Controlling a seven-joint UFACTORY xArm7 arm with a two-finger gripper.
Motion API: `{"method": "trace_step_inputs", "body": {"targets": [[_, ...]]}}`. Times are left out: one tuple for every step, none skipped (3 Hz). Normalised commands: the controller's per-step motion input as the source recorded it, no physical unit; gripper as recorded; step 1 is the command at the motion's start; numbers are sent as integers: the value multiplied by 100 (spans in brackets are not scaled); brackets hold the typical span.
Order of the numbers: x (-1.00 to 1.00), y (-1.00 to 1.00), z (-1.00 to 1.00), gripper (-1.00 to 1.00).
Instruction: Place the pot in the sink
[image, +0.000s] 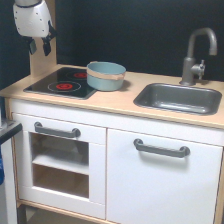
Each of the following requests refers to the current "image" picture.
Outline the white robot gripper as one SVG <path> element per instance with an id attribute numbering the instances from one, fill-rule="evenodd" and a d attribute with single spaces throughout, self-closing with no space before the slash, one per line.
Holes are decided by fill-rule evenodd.
<path id="1" fill-rule="evenodd" d="M 13 5 L 15 25 L 21 36 L 29 37 L 27 45 L 33 55 L 36 50 L 36 42 L 31 37 L 41 37 L 45 56 L 51 53 L 50 42 L 57 33 L 51 33 L 51 15 L 45 0 L 15 0 Z"/>

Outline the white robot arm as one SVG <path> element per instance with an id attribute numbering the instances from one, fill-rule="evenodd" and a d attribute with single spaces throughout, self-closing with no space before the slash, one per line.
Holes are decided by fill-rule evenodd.
<path id="1" fill-rule="evenodd" d="M 30 54 L 36 52 L 35 38 L 41 38 L 44 54 L 48 56 L 50 41 L 56 36 L 56 30 L 46 1 L 15 0 L 13 14 L 17 31 L 26 41 Z"/>

